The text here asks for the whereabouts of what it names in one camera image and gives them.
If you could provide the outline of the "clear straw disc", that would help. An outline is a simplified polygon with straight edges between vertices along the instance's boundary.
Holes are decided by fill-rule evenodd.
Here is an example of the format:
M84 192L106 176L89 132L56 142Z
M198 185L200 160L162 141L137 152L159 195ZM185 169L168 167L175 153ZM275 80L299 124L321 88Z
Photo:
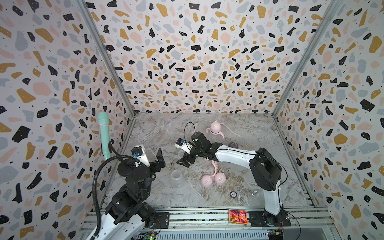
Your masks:
M200 172L202 171L202 168L201 168L200 166L198 166L198 165L195 165L195 166L193 167L193 171L194 171L195 173L200 173Z

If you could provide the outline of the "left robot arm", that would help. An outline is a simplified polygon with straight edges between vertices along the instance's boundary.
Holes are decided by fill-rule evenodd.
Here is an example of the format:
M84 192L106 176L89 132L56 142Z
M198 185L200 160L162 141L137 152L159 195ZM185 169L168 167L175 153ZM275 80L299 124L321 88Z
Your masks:
M169 213L157 213L146 203L151 194L156 174L166 166L162 150L157 159L148 164L143 147L134 147L132 155L117 155L106 159L96 170L92 183L93 202L97 225L88 236L89 240L154 240L161 230L169 227ZM105 212L101 212L97 197L97 181L102 169L119 160L118 172L126 183L113 195Z

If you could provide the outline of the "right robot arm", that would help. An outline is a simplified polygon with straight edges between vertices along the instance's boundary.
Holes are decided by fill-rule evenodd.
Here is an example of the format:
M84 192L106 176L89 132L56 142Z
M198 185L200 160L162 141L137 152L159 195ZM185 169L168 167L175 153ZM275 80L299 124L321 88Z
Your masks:
M211 143L203 133L191 136L192 142L179 138L175 147L185 153L177 161L179 165L189 167L201 157L214 163L231 163L249 169L256 184L263 190L264 210L250 212L253 227L290 227L290 217L284 210L280 199L282 170L284 167L264 148L257 151L239 150L221 143Z

